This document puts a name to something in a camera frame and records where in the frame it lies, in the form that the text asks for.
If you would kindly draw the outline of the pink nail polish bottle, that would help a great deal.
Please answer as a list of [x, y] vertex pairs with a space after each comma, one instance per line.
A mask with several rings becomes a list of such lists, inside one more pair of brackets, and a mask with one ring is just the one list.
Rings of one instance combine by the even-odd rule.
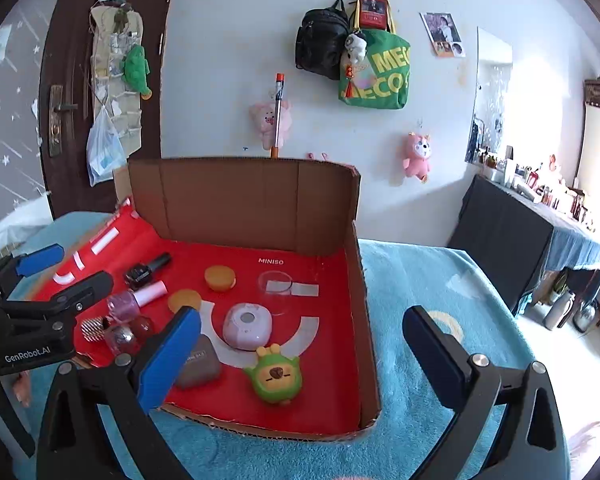
[[132, 321], [140, 309], [166, 294], [166, 284], [158, 281], [137, 290], [125, 290], [107, 298], [108, 315], [117, 323]]

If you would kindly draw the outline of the black nail polish bottle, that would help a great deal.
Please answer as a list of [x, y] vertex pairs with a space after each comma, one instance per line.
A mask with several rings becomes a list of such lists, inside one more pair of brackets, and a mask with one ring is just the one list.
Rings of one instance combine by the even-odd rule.
[[171, 255], [168, 252], [164, 252], [148, 263], [134, 264], [134, 266], [131, 266], [123, 274], [123, 281], [132, 290], [140, 289], [149, 284], [154, 274], [167, 266], [171, 260]]

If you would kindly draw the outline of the orange round puck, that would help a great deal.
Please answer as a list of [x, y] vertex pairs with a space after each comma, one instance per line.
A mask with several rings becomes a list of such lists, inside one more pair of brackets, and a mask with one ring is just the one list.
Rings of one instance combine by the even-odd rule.
[[204, 281], [215, 292], [226, 292], [236, 284], [235, 271], [229, 266], [209, 266], [204, 270]]
[[199, 312], [201, 303], [200, 293], [193, 289], [180, 289], [168, 298], [168, 307], [173, 314], [177, 314], [181, 308], [192, 308]]

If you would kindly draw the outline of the pink My Melody device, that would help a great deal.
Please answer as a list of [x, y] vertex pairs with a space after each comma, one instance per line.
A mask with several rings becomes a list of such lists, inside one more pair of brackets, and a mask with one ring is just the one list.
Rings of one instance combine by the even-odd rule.
[[235, 304], [224, 318], [222, 336], [232, 348], [254, 351], [265, 347], [272, 334], [273, 318], [270, 310], [260, 304]]

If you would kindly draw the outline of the clear plastic cup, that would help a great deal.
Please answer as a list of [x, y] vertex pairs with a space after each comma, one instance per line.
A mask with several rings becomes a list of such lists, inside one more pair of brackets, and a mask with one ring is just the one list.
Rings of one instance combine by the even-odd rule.
[[268, 308], [273, 318], [287, 312], [292, 284], [292, 277], [282, 271], [269, 270], [258, 277], [259, 302]]

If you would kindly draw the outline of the glitter nail polish bottle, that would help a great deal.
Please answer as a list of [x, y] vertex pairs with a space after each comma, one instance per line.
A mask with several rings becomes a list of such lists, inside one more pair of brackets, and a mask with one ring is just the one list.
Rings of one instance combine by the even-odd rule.
[[130, 322], [109, 326], [105, 330], [104, 341], [114, 356], [123, 353], [135, 356], [154, 333], [155, 326], [151, 319], [140, 315]]

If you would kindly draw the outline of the teal fleece blanket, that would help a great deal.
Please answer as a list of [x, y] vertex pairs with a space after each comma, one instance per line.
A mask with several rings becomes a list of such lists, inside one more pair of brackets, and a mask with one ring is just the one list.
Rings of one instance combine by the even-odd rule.
[[35, 292], [160, 255], [165, 292], [193, 289], [170, 347], [129, 389], [106, 344], [72, 330], [85, 368], [32, 374], [40, 479], [565, 479], [546, 366], [468, 255], [349, 234], [321, 256], [161, 235], [132, 206], [78, 232]]

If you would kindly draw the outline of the green squishy toy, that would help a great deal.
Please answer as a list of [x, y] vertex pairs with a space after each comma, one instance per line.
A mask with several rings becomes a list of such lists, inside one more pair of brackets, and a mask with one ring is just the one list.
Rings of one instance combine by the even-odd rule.
[[287, 358], [279, 344], [259, 347], [257, 363], [242, 371], [257, 397], [268, 404], [289, 404], [302, 388], [300, 358]]

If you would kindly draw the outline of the red Miniso bag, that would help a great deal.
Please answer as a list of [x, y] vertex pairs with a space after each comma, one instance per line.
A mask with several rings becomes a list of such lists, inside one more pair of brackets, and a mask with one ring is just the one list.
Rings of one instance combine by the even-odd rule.
[[[158, 271], [157, 281], [166, 284], [169, 295], [180, 289], [200, 293], [201, 331], [211, 340], [222, 364], [219, 378], [193, 388], [175, 387], [166, 398], [168, 403], [220, 422], [285, 434], [326, 437], [358, 430], [361, 393], [344, 250], [326, 257], [307, 257], [164, 240], [125, 205], [93, 236], [83, 237], [78, 246], [69, 249], [60, 267], [36, 284], [33, 296], [48, 299], [100, 270], [114, 279], [114, 292], [124, 292], [124, 272], [164, 252], [172, 260]], [[236, 274], [235, 286], [226, 292], [215, 292], [204, 281], [204, 270], [217, 264], [229, 266]], [[287, 312], [272, 317], [270, 338], [270, 344], [282, 347], [284, 356], [300, 358], [302, 388], [289, 404], [268, 404], [257, 397], [242, 371], [254, 365], [256, 354], [230, 347], [222, 336], [231, 307], [243, 302], [260, 304], [258, 277], [269, 270], [286, 272], [294, 282]]]

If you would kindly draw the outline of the white plastic bag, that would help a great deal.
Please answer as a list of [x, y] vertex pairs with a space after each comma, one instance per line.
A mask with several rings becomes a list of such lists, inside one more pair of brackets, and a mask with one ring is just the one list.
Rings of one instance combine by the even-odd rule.
[[107, 110], [102, 107], [87, 137], [86, 166], [88, 180], [94, 188], [112, 180], [114, 172], [126, 164], [126, 155]]

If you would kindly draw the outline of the dark wooden door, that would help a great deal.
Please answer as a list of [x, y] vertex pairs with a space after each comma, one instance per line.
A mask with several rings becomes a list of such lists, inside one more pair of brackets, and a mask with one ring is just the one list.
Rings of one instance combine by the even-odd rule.
[[91, 184], [88, 134], [108, 116], [129, 160], [161, 155], [161, 69], [171, 0], [57, 0], [38, 87], [50, 212], [110, 212], [114, 182]]

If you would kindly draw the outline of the dark side table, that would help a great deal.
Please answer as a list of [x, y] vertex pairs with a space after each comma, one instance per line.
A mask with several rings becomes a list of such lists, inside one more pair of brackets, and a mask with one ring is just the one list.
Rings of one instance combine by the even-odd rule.
[[471, 256], [512, 315], [546, 272], [600, 270], [600, 234], [483, 176], [472, 179], [448, 246]]

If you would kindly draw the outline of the pink pig plush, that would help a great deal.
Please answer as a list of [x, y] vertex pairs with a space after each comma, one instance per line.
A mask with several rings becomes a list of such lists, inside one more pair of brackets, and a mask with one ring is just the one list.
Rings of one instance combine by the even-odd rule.
[[[279, 147], [282, 148], [289, 138], [289, 133], [292, 125], [291, 104], [287, 100], [283, 100], [280, 108], [280, 124], [279, 124]], [[249, 107], [249, 114], [260, 134], [262, 148], [270, 150], [275, 140], [275, 103], [273, 101], [257, 103]]]

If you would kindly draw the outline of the black backpack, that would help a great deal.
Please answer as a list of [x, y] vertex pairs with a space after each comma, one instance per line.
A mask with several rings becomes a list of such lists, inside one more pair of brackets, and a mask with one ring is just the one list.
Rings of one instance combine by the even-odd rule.
[[344, 42], [350, 34], [343, 0], [304, 14], [297, 32], [294, 64], [299, 70], [338, 81]]

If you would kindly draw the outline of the pink plush on wall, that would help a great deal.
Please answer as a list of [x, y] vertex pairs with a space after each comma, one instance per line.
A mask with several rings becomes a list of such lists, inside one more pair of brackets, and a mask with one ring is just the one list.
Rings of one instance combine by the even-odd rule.
[[431, 143], [429, 136], [410, 132], [405, 141], [404, 174], [408, 178], [415, 177], [425, 183], [430, 171]]

